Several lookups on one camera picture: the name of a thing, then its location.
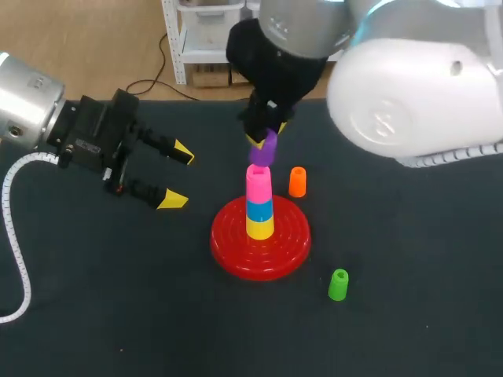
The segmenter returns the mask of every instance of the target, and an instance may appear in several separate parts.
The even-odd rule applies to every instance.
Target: wooden floor
[[[162,62],[157,44],[165,32],[160,0],[0,2],[0,51],[64,82],[69,99],[83,94],[107,99],[130,82],[153,78]],[[167,42],[164,51],[168,66],[160,79],[174,84]],[[324,97],[326,81],[324,77],[309,97]],[[177,89],[202,100],[233,100],[247,97],[251,90]],[[141,98],[184,99],[162,86]]]

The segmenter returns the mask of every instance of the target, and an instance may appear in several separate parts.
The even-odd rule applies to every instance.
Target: black mat
[[[237,103],[141,104],[140,116],[196,154],[186,168],[141,147],[131,173],[185,193],[152,211],[100,178],[32,164],[13,218],[34,288],[0,326],[0,375],[465,376],[503,372],[503,158],[407,170],[338,134],[323,102],[302,103],[280,137],[275,192],[295,165],[313,248],[290,277],[260,284],[213,261],[211,221],[244,192]],[[0,175],[21,156],[2,144]],[[345,302],[327,298],[345,268]],[[0,233],[0,315],[20,303]]]

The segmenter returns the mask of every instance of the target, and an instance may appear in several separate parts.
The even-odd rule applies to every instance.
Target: power cord
[[[164,53],[163,47],[162,47],[163,40],[166,39],[166,38],[167,38],[167,33],[164,34],[162,36],[162,38],[159,40],[159,50],[160,50],[160,53],[163,54],[163,64],[160,66],[160,70],[157,72],[156,77],[154,79],[142,79],[142,80],[138,80],[138,81],[132,82],[131,84],[129,84],[128,86],[126,86],[126,91],[128,93],[130,93],[130,94],[133,94],[134,96],[139,96],[139,95],[148,93],[150,90],[152,90],[152,88],[156,84],[161,84],[161,85],[167,86],[168,88],[170,88],[174,92],[176,92],[176,93],[180,94],[181,96],[183,96],[185,98],[188,98],[188,99],[190,99],[192,101],[201,101],[201,99],[195,98],[195,97],[191,97],[190,95],[185,94],[185,93],[181,92],[180,90],[176,89],[174,86],[172,86],[170,84],[167,84],[167,83],[162,82],[162,81],[159,80],[159,77],[163,74],[164,68],[166,67],[166,54]],[[130,92],[130,89],[131,89],[132,86],[135,86],[135,85],[140,84],[142,82],[150,82],[150,86],[146,90],[143,90],[142,92],[137,92],[137,93],[131,93]]]

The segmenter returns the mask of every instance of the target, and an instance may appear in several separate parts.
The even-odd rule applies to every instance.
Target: storage box
[[[241,18],[244,0],[180,0],[187,33],[191,34],[194,49],[225,49],[229,31]]]
[[[246,0],[246,7],[251,10],[253,18],[259,18],[260,0]]]

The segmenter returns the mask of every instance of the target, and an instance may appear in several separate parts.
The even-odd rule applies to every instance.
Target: white shelf
[[[228,63],[226,51],[224,49],[197,49],[196,41],[193,40],[190,32],[185,27],[182,28],[180,39],[182,43],[182,61],[185,64],[216,64]],[[333,54],[329,61],[338,61],[343,51]]]
[[[336,53],[334,53],[330,58],[329,58],[329,61],[338,61],[340,59],[340,57],[342,56],[342,54],[344,53],[344,50],[340,50],[340,51],[337,51]]]
[[[224,49],[197,49],[196,41],[187,35],[185,25],[178,33],[178,11],[176,0],[161,0],[168,41],[170,43],[171,59],[173,61],[174,77],[177,84],[186,84],[185,64],[217,64],[228,63]],[[329,61],[337,61],[342,52],[336,53]]]

